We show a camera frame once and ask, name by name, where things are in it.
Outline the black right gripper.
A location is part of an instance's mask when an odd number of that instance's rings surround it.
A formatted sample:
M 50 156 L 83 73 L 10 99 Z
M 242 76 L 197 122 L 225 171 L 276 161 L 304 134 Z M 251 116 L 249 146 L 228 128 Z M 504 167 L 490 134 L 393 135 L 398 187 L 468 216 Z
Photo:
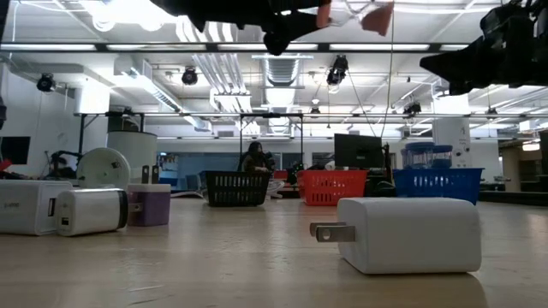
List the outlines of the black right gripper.
M 438 66 L 456 62 L 454 66 Z M 420 59 L 425 70 L 450 82 L 450 94 L 521 81 L 529 65 L 529 36 L 509 31 L 501 40 L 478 37 L 459 50 Z

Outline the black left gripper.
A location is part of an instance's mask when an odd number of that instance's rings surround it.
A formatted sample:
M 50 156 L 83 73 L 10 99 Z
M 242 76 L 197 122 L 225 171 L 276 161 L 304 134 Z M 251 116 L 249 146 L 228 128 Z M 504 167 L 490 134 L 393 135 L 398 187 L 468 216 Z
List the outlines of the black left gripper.
M 260 27 L 265 33 L 266 49 L 274 56 L 281 55 L 289 42 L 321 29 L 316 17 L 319 0 L 282 0 L 284 20 L 266 0 L 204 1 L 204 5 L 200 14 L 206 21 Z

